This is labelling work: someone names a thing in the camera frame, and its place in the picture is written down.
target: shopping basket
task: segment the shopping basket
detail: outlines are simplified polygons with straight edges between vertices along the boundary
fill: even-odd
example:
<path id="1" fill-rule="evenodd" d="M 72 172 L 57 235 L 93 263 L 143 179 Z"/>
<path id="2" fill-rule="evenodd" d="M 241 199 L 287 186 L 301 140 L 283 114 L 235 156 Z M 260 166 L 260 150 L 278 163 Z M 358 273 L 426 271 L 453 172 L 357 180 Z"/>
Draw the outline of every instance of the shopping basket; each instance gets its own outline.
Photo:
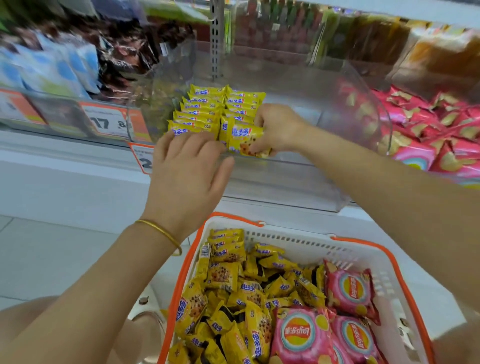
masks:
<path id="1" fill-rule="evenodd" d="M 286 229 L 224 213 L 214 213 L 210 216 L 198 230 L 195 241 L 185 257 L 170 303 L 167 333 L 158 364 L 167 361 L 168 350 L 177 340 L 173 332 L 176 311 L 183 288 L 194 274 L 200 242 L 206 241 L 210 229 L 226 228 L 244 229 L 247 248 L 254 243 L 276 245 L 286 250 L 285 257 L 300 264 L 317 263 L 327 258 L 344 269 L 370 268 L 376 291 L 374 302 L 382 322 L 381 326 L 372 324 L 372 329 L 387 361 L 389 364 L 415 362 L 409 358 L 398 329 L 398 307 L 401 305 L 412 334 L 410 339 L 420 362 L 434 364 L 432 344 L 420 312 L 403 281 L 395 257 L 388 249 L 364 240 Z"/>

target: bracelet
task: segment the bracelet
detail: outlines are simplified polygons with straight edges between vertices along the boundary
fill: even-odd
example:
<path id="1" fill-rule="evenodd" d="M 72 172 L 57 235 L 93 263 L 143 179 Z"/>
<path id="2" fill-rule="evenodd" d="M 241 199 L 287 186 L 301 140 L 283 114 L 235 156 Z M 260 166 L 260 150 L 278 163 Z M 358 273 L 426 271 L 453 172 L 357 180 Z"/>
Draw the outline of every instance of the bracelet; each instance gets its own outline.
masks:
<path id="1" fill-rule="evenodd" d="M 172 255 L 173 256 L 180 256 L 182 255 L 182 250 L 181 250 L 181 246 L 180 244 L 178 243 L 177 239 L 175 239 L 172 234 L 170 234 L 167 230 L 165 230 L 164 228 L 162 228 L 160 225 L 154 223 L 154 222 L 151 222 L 149 220 L 143 220 L 143 219 L 140 219 L 140 220 L 137 220 L 135 221 L 135 223 L 137 222 L 143 222 L 144 224 L 147 224 L 149 226 L 151 226 L 152 228 L 154 229 L 157 229 L 159 232 L 161 232 L 163 235 L 165 235 L 168 240 L 170 240 L 172 242 L 173 245 L 175 245 L 178 249 L 178 253 L 173 253 Z"/>

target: finger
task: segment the finger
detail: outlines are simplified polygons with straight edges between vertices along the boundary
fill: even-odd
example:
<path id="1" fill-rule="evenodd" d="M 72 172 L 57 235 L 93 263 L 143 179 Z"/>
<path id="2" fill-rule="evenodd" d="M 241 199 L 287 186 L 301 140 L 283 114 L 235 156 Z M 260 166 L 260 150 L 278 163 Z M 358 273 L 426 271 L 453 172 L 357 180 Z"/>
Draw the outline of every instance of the finger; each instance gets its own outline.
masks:
<path id="1" fill-rule="evenodd" d="M 270 143 L 267 140 L 265 135 L 261 136 L 257 140 L 255 140 L 252 145 L 250 145 L 250 151 L 252 153 L 259 153 L 263 152 L 264 150 L 268 150 L 270 148 Z"/>
<path id="2" fill-rule="evenodd" d="M 257 113 L 255 115 L 255 125 L 256 126 L 263 126 L 264 125 L 264 113 L 265 109 L 268 107 L 268 104 L 261 104 L 258 109 Z"/>
<path id="3" fill-rule="evenodd" d="M 158 140 L 153 150 L 153 162 L 155 161 L 164 161 L 167 156 L 168 147 L 170 146 L 171 141 L 175 137 L 173 131 L 169 131 Z"/>
<path id="4" fill-rule="evenodd" d="M 176 135 L 173 140 L 170 142 L 170 147 L 168 147 L 167 156 L 165 159 L 172 159 L 176 157 L 182 150 L 185 143 L 193 136 L 195 133 L 187 132 L 180 135 Z"/>
<path id="5" fill-rule="evenodd" d="M 218 202 L 223 196 L 223 192 L 225 192 L 234 164 L 235 160 L 233 157 L 225 158 L 213 176 L 212 185 L 210 187 L 213 208 L 218 205 Z"/>
<path id="6" fill-rule="evenodd" d="M 205 143 L 214 139 L 215 137 L 213 133 L 210 132 L 195 133 L 195 135 L 193 135 L 190 140 L 185 143 L 185 146 L 180 153 L 188 156 L 196 156 Z"/>
<path id="7" fill-rule="evenodd" d="M 208 168 L 210 175 L 213 175 L 215 171 L 215 165 L 220 157 L 220 154 L 225 152 L 227 148 L 222 142 L 211 140 L 204 144 L 200 152 L 198 153 L 198 158 L 203 161 Z"/>

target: orange basket handle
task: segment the orange basket handle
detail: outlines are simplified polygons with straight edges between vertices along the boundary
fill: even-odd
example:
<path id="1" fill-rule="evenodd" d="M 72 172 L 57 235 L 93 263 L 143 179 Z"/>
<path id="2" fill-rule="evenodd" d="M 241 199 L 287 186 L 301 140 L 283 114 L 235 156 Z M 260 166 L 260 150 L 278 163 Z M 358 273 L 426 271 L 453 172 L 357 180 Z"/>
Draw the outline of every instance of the orange basket handle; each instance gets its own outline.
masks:
<path id="1" fill-rule="evenodd" d="M 215 216 L 221 216 L 221 217 L 229 218 L 232 220 L 242 221 L 247 224 L 254 225 L 260 228 L 264 226 L 259 221 L 251 221 L 246 218 L 242 218 L 240 216 L 226 214 L 223 212 L 214 212 L 209 216 L 209 218 L 212 218 Z M 175 327 L 175 321 L 176 321 L 175 318 L 177 315 L 177 309 L 180 303 L 181 294 L 183 292 L 183 287 L 185 286 L 185 280 L 187 279 L 187 274 L 190 269 L 190 265 L 192 264 L 193 258 L 195 257 L 195 252 L 197 251 L 198 244 L 200 243 L 200 239 L 202 238 L 203 231 L 205 229 L 205 222 L 198 229 L 197 235 L 195 236 L 195 240 L 193 241 L 193 244 L 188 250 L 188 253 L 185 256 L 185 260 L 183 261 L 183 265 L 181 267 L 180 274 L 177 279 L 177 284 L 175 285 L 175 290 L 173 291 L 172 300 L 170 301 L 170 306 L 168 307 L 167 331 L 165 333 L 165 338 L 162 345 L 162 351 L 160 352 L 160 356 L 158 358 L 157 364 L 164 364 L 167 361 L 168 351 L 170 349 L 170 343 L 172 342 L 172 338 L 173 338 L 173 329 Z"/>
<path id="2" fill-rule="evenodd" d="M 430 336 L 428 335 L 427 328 L 425 327 L 425 323 L 423 322 L 423 318 L 421 317 L 420 310 L 417 307 L 417 303 L 415 302 L 415 299 L 413 298 L 412 293 L 408 289 L 407 284 L 403 280 L 402 272 L 400 271 L 400 267 L 395 259 L 395 256 L 392 254 L 392 252 L 382 245 L 372 243 L 367 240 L 345 238 L 345 237 L 338 237 L 338 236 L 330 236 L 330 239 L 341 241 L 341 242 L 349 242 L 349 243 L 372 246 L 374 248 L 380 249 L 382 252 L 386 254 L 388 259 L 390 259 L 390 263 L 392 263 L 392 267 L 395 271 L 396 278 L 400 283 L 400 286 L 402 287 L 403 294 L 405 295 L 405 298 L 407 299 L 407 302 L 408 302 L 408 306 L 412 311 L 413 318 L 415 319 L 415 324 L 419 329 L 420 339 L 422 341 L 423 347 L 425 348 L 425 352 L 427 354 L 428 362 L 430 364 L 435 364 L 435 355 L 433 354 L 432 341 L 430 340 Z"/>

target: hand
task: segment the hand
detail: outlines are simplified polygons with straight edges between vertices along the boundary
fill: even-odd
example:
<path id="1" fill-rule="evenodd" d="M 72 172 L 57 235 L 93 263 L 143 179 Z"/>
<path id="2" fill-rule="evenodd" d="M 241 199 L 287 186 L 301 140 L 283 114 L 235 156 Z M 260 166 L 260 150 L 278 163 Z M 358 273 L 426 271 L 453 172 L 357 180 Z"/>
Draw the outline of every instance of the hand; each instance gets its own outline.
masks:
<path id="1" fill-rule="evenodd" d="M 262 104 L 255 116 L 255 125 L 264 127 L 264 134 L 250 146 L 253 153 L 272 148 L 278 151 L 298 151 L 301 136 L 311 127 L 288 105 Z"/>
<path id="2" fill-rule="evenodd" d="M 166 133 L 155 146 L 148 198 L 142 219 L 167 229 L 178 242 L 197 230 L 222 198 L 233 157 L 217 168 L 225 146 L 213 134 Z"/>

